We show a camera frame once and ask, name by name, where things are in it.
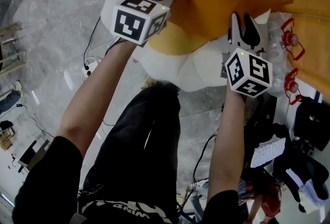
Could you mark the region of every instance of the shoe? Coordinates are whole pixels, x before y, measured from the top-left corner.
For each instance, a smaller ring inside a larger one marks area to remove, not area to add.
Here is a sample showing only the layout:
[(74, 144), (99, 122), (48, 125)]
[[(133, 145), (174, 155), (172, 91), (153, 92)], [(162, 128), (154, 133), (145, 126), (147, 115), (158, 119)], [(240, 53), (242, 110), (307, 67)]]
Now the shoe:
[(20, 83), (19, 80), (16, 80), (15, 90), (21, 94), (21, 97), (23, 96), (22, 84)]

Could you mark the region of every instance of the black t-shirt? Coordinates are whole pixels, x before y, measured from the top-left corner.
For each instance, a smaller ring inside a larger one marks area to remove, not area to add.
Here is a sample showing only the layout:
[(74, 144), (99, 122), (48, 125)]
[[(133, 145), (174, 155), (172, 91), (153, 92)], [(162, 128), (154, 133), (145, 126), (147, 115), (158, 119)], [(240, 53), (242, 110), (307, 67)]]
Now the black t-shirt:
[[(63, 137), (56, 137), (20, 188), (13, 210), (14, 223), (69, 223), (77, 209), (82, 164), (77, 147)], [(81, 206), (82, 215), (87, 218), (84, 223), (173, 223), (162, 209), (143, 201), (109, 197)], [(203, 223), (236, 223), (237, 215), (237, 192), (225, 191), (207, 203)]]

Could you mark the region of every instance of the wire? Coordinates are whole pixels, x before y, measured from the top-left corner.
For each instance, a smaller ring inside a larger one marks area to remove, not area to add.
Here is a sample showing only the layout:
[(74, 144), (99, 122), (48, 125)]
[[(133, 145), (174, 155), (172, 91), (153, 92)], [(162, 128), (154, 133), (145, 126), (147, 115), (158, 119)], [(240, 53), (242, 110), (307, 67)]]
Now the wire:
[(101, 125), (100, 127), (101, 127), (101, 130), (103, 131), (103, 134), (104, 134), (105, 136), (107, 136), (107, 135), (105, 134), (105, 132), (104, 132), (103, 128), (102, 128), (102, 125)]
[(29, 112), (27, 111), (27, 107), (26, 107), (25, 105), (23, 105), (23, 104), (16, 104), (16, 106), (13, 107), (10, 111), (8, 111), (8, 112), (6, 112), (4, 115), (2, 115), (2, 116), (0, 117), (0, 119), (3, 118), (4, 116), (6, 116), (6, 115), (7, 115), (9, 112), (11, 112), (13, 109), (18, 108), (18, 107), (19, 107), (19, 108), (20, 108), (20, 107), (25, 107), (25, 110), (26, 110), (26, 112), (27, 112), (27, 115), (29, 115), (29, 117), (35, 121), (37, 127), (41, 130), (41, 132), (42, 132), (43, 135), (48, 134), (49, 136), (51, 136), (51, 137), (54, 138), (54, 136), (52, 136), (50, 133), (46, 132), (45, 130), (43, 130), (43, 129), (41, 129), (41, 128), (39, 127), (39, 125), (37, 124), (36, 119), (34, 119), (34, 118), (31, 117), (31, 115), (30, 115)]
[[(84, 61), (84, 65), (85, 65), (85, 66), (86, 66), (86, 62), (88, 61), (88, 59), (93, 59), (94, 62), (97, 61), (97, 60), (96, 60), (95, 58), (93, 58), (93, 57), (88, 57), (88, 58), (86, 58), (85, 61)], [(83, 84), (84, 81), (85, 81), (85, 75), (84, 75), (84, 73), (83, 73), (82, 76), (81, 76), (81, 83)]]
[(109, 47), (109, 48), (107, 49), (107, 51), (105, 52), (105, 55), (104, 55), (104, 56), (106, 56), (106, 55), (108, 54), (109, 50), (112, 49), (114, 46), (116, 46), (116, 45), (118, 45), (118, 44), (120, 44), (120, 43), (127, 42), (127, 41), (128, 41), (128, 40), (125, 40), (125, 39), (123, 39), (123, 40), (118, 39), (118, 41), (116, 41), (116, 42), (114, 42), (112, 45), (110, 45), (110, 47)]
[(9, 110), (9, 111), (6, 112), (4, 115), (2, 115), (2, 116), (0, 117), (0, 119), (1, 119), (2, 117), (6, 116), (9, 112), (11, 112), (11, 111), (12, 111), (13, 109), (15, 109), (15, 108), (17, 108), (17, 106), (13, 107), (11, 110)]
[(86, 56), (86, 52), (87, 52), (87, 50), (88, 50), (88, 48), (89, 48), (89, 46), (90, 46), (90, 44), (91, 44), (91, 42), (92, 42), (93, 35), (94, 35), (94, 33), (95, 33), (96, 27), (97, 27), (97, 25), (98, 25), (100, 19), (101, 19), (101, 16), (100, 16), (100, 17), (98, 18), (98, 20), (97, 20), (97, 23), (96, 23), (96, 25), (95, 25), (95, 27), (94, 27), (94, 30), (93, 30), (93, 32), (92, 32), (92, 35), (91, 35), (91, 37), (90, 37), (90, 39), (89, 39), (88, 46), (86, 47), (85, 52), (84, 52), (84, 67), (85, 67), (85, 68), (87, 67), (86, 64), (85, 64), (85, 56)]
[(196, 174), (196, 170), (197, 170), (197, 167), (198, 167), (198, 164), (200, 163), (201, 159), (203, 158), (203, 155), (204, 155), (204, 152), (206, 150), (206, 147), (207, 147), (207, 144), (209, 143), (209, 141), (211, 141), (211, 139), (213, 137), (215, 137), (217, 135), (217, 132), (218, 130), (216, 130), (216, 132), (207, 140), (207, 142), (205, 143), (204, 145), (204, 148), (203, 148), (203, 151), (202, 151), (202, 154), (201, 154), (201, 157), (199, 158), (199, 160), (197, 161), (196, 163), (196, 166), (195, 166), (195, 169), (194, 169), (194, 173), (193, 173), (193, 185), (192, 185), (192, 190), (190, 191), (189, 195), (187, 196), (186, 200), (182, 203), (182, 205), (179, 207), (179, 211), (178, 211), (178, 214), (181, 215), (181, 213), (183, 212), (183, 208), (185, 207), (189, 197), (191, 196), (191, 194), (196, 190), (197, 188), (197, 181), (196, 181), (196, 178), (195, 178), (195, 174)]
[(107, 125), (107, 126), (113, 126), (113, 127), (114, 127), (114, 125), (111, 125), (111, 124), (107, 124), (107, 123), (105, 123), (104, 120), (103, 120), (103, 123), (104, 123), (105, 125)]
[(23, 104), (22, 104), (22, 106), (25, 107), (25, 110), (26, 110), (26, 112), (27, 112), (27, 115), (29, 115), (29, 117), (35, 121), (37, 127), (41, 130), (41, 132), (43, 133), (43, 135), (45, 135), (45, 133), (46, 133), (46, 134), (48, 134), (49, 136), (51, 136), (51, 137), (54, 138), (54, 136), (52, 136), (50, 133), (48, 133), (48, 132), (46, 132), (45, 130), (41, 129), (41, 128), (39, 127), (39, 125), (38, 125), (36, 119), (32, 118), (31, 115), (30, 115), (30, 113), (27, 111), (27, 107), (26, 107), (25, 105), (23, 105)]

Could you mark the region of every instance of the black cable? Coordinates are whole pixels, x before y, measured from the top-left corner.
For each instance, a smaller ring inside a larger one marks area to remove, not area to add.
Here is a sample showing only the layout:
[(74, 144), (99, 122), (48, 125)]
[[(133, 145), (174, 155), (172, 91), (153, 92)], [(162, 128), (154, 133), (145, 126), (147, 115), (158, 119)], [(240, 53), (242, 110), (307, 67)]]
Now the black cable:
[(127, 41), (128, 41), (128, 40), (125, 40), (125, 39), (118, 39), (117, 42), (113, 43), (113, 44), (107, 49), (107, 51), (105, 52), (105, 55), (104, 55), (104, 56), (106, 56), (106, 55), (108, 54), (109, 50), (112, 49), (115, 45), (118, 45), (118, 44), (120, 44), (120, 43), (124, 43), (124, 42), (127, 42)]
[(102, 129), (102, 131), (103, 131), (103, 134), (104, 134), (105, 136), (107, 136), (107, 135), (105, 134), (105, 132), (104, 132), (103, 128), (102, 128), (102, 125), (101, 125), (101, 129)]
[(13, 109), (15, 109), (15, 108), (17, 108), (17, 106), (15, 106), (14, 108), (12, 108), (10, 111), (8, 111), (8, 112), (6, 112), (4, 115), (2, 115), (1, 117), (0, 117), (0, 119), (2, 118), (2, 117), (4, 117), (4, 116), (6, 116), (9, 112), (11, 112)]
[(107, 124), (107, 123), (105, 123), (104, 120), (103, 120), (103, 123), (104, 123), (105, 125), (107, 125), (107, 126), (113, 126), (113, 127), (114, 127), (114, 125), (111, 125), (111, 124)]
[(41, 129), (41, 128), (39, 127), (37, 121), (36, 121), (34, 118), (31, 117), (31, 115), (29, 114), (29, 112), (28, 112), (28, 110), (27, 110), (27, 107), (26, 107), (25, 105), (23, 105), (23, 104), (16, 104), (16, 106), (13, 107), (10, 111), (8, 111), (8, 112), (6, 112), (4, 115), (2, 115), (2, 116), (0, 117), (0, 119), (3, 118), (4, 116), (6, 116), (6, 115), (7, 115), (9, 112), (11, 112), (13, 109), (18, 108), (18, 107), (25, 107), (25, 110), (26, 110), (26, 112), (27, 112), (27, 115), (29, 115), (29, 117), (35, 121), (37, 127), (41, 130), (41, 132), (43, 133), (43, 135), (48, 134), (49, 136), (51, 136), (51, 137), (54, 138), (54, 136), (52, 136), (50, 133), (46, 132), (45, 130), (43, 130), (43, 129)]
[(92, 35), (91, 35), (91, 37), (90, 37), (90, 39), (89, 39), (88, 46), (87, 46), (87, 48), (85, 49), (85, 52), (84, 52), (84, 67), (85, 67), (85, 69), (87, 68), (87, 66), (86, 66), (86, 64), (85, 64), (85, 56), (86, 56), (86, 52), (87, 52), (87, 50), (88, 50), (88, 48), (89, 48), (89, 46), (90, 46), (90, 44), (91, 44), (91, 42), (92, 42), (93, 35), (94, 35), (94, 33), (95, 33), (96, 27), (97, 27), (97, 25), (98, 25), (100, 19), (101, 19), (101, 16), (100, 16), (100, 17), (98, 18), (98, 20), (97, 20), (97, 23), (96, 23), (96, 25), (95, 25), (95, 27), (94, 27), (94, 30), (93, 30), (93, 32), (92, 32)]
[(43, 135), (45, 135), (45, 133), (46, 133), (46, 134), (48, 134), (49, 136), (51, 136), (51, 137), (54, 138), (54, 136), (52, 136), (50, 133), (48, 133), (48, 132), (46, 132), (45, 130), (41, 129), (41, 128), (39, 127), (39, 125), (38, 125), (36, 119), (34, 119), (33, 117), (31, 117), (30, 113), (27, 111), (27, 107), (26, 107), (25, 105), (23, 105), (23, 104), (22, 104), (22, 106), (25, 107), (25, 110), (26, 110), (26, 112), (27, 112), (27, 115), (29, 115), (29, 117), (35, 121), (37, 127), (41, 130), (41, 132), (43, 133)]
[(181, 213), (183, 212), (183, 208), (185, 207), (189, 197), (191, 196), (191, 194), (196, 190), (197, 188), (197, 181), (196, 181), (196, 178), (195, 178), (195, 174), (196, 174), (196, 170), (197, 170), (197, 167), (198, 167), (198, 164), (200, 163), (201, 159), (203, 158), (203, 155), (204, 155), (204, 152), (206, 150), (206, 147), (207, 147), (207, 144), (209, 143), (209, 141), (215, 137), (217, 135), (217, 132), (218, 130), (207, 140), (207, 142), (205, 143), (204, 145), (204, 148), (203, 148), (203, 151), (202, 151), (202, 154), (201, 154), (201, 157), (199, 158), (199, 160), (197, 161), (196, 163), (196, 166), (195, 166), (195, 169), (194, 169), (194, 173), (193, 173), (193, 188), (192, 190), (190, 191), (189, 195), (187, 196), (186, 200), (182, 203), (182, 205), (179, 207), (179, 211), (178, 211), (178, 215), (181, 215)]

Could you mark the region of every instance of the leg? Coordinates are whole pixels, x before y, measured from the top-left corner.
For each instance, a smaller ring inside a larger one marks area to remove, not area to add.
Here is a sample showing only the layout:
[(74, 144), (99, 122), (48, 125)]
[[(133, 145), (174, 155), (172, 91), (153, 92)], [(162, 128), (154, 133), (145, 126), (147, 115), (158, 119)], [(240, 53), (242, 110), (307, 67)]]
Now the leg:
[(118, 196), (123, 199), (123, 189), (131, 200), (137, 196), (137, 182), (144, 180), (140, 179), (143, 176), (144, 145), (156, 113), (161, 111), (159, 102), (162, 101), (163, 90), (164, 87), (159, 86), (147, 88), (126, 107), (101, 146), (96, 161), (86, 176), (84, 190), (106, 184), (116, 186), (111, 188), (113, 198), (118, 191)]
[(203, 212), (202, 206), (200, 204), (200, 199), (196, 195), (196, 196), (191, 197), (190, 200), (194, 207), (196, 223), (201, 222), (203, 219), (204, 212)]
[(244, 224), (252, 224), (253, 220), (255, 219), (261, 204), (262, 204), (262, 199), (263, 199), (263, 195), (256, 195), (254, 198), (254, 202), (249, 214), (249, 217), (247, 218), (247, 220), (244, 222)]
[(20, 92), (11, 90), (6, 98), (0, 101), (0, 113), (8, 111), (21, 98)]
[(141, 183), (143, 197), (172, 217), (176, 212), (177, 148), (180, 137), (177, 88), (167, 84), (161, 90), (157, 111), (143, 154)]

